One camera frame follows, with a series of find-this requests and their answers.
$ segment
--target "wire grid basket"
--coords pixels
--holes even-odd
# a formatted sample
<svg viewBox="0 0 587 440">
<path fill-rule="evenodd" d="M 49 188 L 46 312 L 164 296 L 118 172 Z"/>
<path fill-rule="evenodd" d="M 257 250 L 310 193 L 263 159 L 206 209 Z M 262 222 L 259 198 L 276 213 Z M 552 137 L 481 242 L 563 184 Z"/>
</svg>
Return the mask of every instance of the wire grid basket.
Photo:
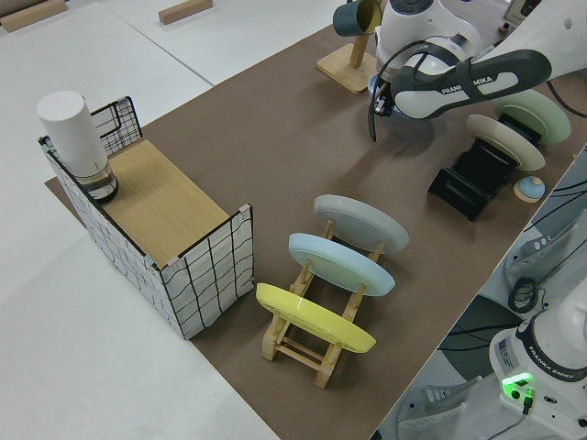
<svg viewBox="0 0 587 440">
<path fill-rule="evenodd" d="M 92 119 L 108 156 L 142 138 L 129 97 L 92 112 Z M 50 138 L 41 137 L 39 144 L 95 244 L 182 338 L 210 326 L 253 288 L 252 206 L 244 205 L 159 268 L 67 171 Z"/>
</svg>

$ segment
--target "mug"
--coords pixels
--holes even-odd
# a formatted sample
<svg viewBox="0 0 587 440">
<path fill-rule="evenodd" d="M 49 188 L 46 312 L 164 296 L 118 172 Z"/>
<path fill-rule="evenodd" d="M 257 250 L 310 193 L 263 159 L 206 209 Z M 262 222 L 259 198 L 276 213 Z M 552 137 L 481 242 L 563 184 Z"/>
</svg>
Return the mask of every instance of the mug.
<svg viewBox="0 0 587 440">
<path fill-rule="evenodd" d="M 332 17 L 334 30 L 341 37 L 372 34 L 381 23 L 382 9 L 377 0 L 348 0 Z"/>
</svg>

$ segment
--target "brown mat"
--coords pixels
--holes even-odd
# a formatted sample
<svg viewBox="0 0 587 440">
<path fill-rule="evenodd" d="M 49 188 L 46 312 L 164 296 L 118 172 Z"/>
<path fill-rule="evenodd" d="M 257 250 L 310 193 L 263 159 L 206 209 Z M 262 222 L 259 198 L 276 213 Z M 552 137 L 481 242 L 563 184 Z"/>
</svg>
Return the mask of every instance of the brown mat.
<svg viewBox="0 0 587 440">
<path fill-rule="evenodd" d="M 487 41 L 498 37 L 502 2 L 445 4 L 471 14 Z M 283 439 L 368 439 L 537 209 L 515 198 L 511 182 L 475 223 L 428 194 L 438 170 L 472 144 L 467 115 L 493 116 L 491 105 L 430 121 L 379 118 L 373 145 L 367 95 L 347 92 L 315 67 L 346 42 L 324 29 L 144 128 L 145 137 L 226 211 L 254 206 L 257 281 L 284 288 L 294 281 L 300 268 L 289 256 L 288 236 L 321 232 L 312 211 L 320 194 L 371 204 L 411 236 L 400 254 L 380 258 L 395 289 L 365 298 L 355 321 L 377 344 L 364 355 L 343 352 L 325 390 L 314 386 L 310 368 L 281 355 L 273 363 L 261 358 L 271 316 L 253 292 L 193 339 Z M 565 96 L 587 92 L 580 75 L 557 84 Z M 570 139 L 542 149 L 547 167 L 537 175 L 548 188 L 587 138 L 583 122 L 573 116 L 571 122 Z M 320 280 L 307 297 L 335 311 L 348 299 Z"/>
</svg>

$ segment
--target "yellow plate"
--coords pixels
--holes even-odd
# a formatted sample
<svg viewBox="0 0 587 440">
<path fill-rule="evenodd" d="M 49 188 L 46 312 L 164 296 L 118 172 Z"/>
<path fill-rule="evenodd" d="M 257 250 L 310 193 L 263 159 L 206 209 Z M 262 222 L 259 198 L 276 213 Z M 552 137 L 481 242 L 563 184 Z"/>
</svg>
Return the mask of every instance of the yellow plate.
<svg viewBox="0 0 587 440">
<path fill-rule="evenodd" d="M 327 342 L 365 353 L 375 339 L 362 328 L 324 307 L 269 284 L 257 284 L 257 301 L 270 312 Z"/>
</svg>

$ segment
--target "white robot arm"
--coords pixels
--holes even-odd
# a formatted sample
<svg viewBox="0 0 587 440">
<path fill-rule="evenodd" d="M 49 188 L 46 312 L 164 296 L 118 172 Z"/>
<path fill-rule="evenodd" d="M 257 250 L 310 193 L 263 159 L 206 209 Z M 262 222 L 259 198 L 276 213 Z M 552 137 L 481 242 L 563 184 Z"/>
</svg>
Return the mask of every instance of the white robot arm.
<svg viewBox="0 0 587 440">
<path fill-rule="evenodd" d="M 587 438 L 587 279 L 544 313 L 498 333 L 489 355 L 506 406 L 562 438 Z"/>
<path fill-rule="evenodd" d="M 439 0 L 390 0 L 378 32 L 377 57 L 385 69 L 375 113 L 388 116 L 395 105 L 412 118 L 435 117 L 583 69 L 586 17 L 585 0 L 542 0 L 501 44 L 482 50 L 471 25 Z M 390 61 L 410 40 L 424 42 Z"/>
</svg>

